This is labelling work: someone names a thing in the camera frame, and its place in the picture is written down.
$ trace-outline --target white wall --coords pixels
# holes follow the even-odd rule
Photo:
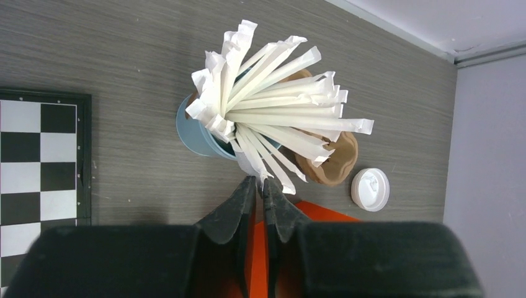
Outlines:
[[[526,56],[458,72],[444,223],[487,297],[526,297]]]
[[[524,0],[346,0],[454,56],[526,40]]]

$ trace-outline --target checkerboard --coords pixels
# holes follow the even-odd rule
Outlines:
[[[89,103],[76,97],[0,90],[2,294],[41,232],[90,222]]]

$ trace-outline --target white bottle cap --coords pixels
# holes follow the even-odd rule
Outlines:
[[[363,169],[352,180],[350,196],[364,210],[381,210],[389,199],[389,180],[380,169]]]

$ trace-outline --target white square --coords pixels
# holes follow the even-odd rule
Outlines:
[[[40,222],[3,225],[0,234],[0,256],[23,255],[40,235]]]
[[[40,193],[40,220],[77,217],[77,191],[43,191]]]
[[[75,162],[77,135],[75,133],[41,133],[40,161],[42,163]]]
[[[3,132],[40,132],[40,103],[2,101],[0,130]]]
[[[40,191],[40,163],[1,163],[0,192]]]

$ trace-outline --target bundle of straws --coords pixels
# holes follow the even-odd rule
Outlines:
[[[313,47],[279,67],[307,41],[304,37],[268,43],[243,63],[256,27],[243,20],[238,31],[225,32],[220,54],[205,52],[206,68],[192,73],[199,96],[186,112],[217,139],[232,145],[247,174],[259,177],[261,183],[274,177],[265,161],[283,192],[294,194],[293,183],[276,160],[306,182],[305,175],[268,139],[320,166],[334,150],[325,149],[328,143],[313,134],[336,142],[343,131],[371,134],[373,121],[341,119],[348,91],[334,85],[333,71],[280,83],[321,59],[318,48]]]

